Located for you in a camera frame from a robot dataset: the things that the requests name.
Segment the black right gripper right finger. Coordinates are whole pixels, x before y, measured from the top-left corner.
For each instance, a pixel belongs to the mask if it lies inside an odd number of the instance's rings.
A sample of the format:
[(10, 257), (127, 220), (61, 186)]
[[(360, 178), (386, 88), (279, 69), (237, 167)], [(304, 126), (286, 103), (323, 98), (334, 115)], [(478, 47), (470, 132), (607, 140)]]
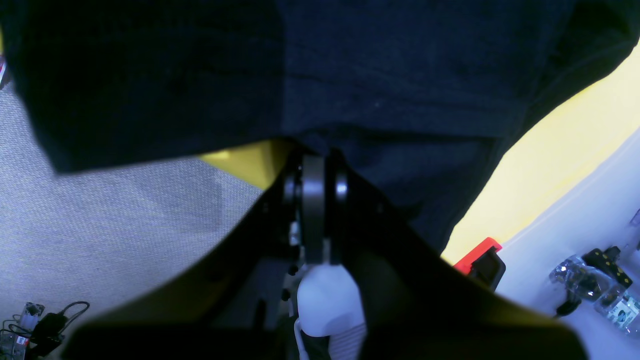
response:
[(441, 259), (395, 207), (326, 159), (325, 258), (354, 278), (365, 315), (360, 360), (585, 360), (578, 336)]

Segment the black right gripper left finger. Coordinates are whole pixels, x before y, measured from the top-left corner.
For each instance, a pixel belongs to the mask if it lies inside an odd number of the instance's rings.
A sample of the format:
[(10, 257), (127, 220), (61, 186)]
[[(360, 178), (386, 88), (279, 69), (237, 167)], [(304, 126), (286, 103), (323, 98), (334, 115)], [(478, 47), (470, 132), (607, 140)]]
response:
[(80, 326), (64, 360), (288, 360), (279, 330), (285, 277), (300, 256), (291, 244), (295, 150), (273, 185), (229, 235), (158, 289)]

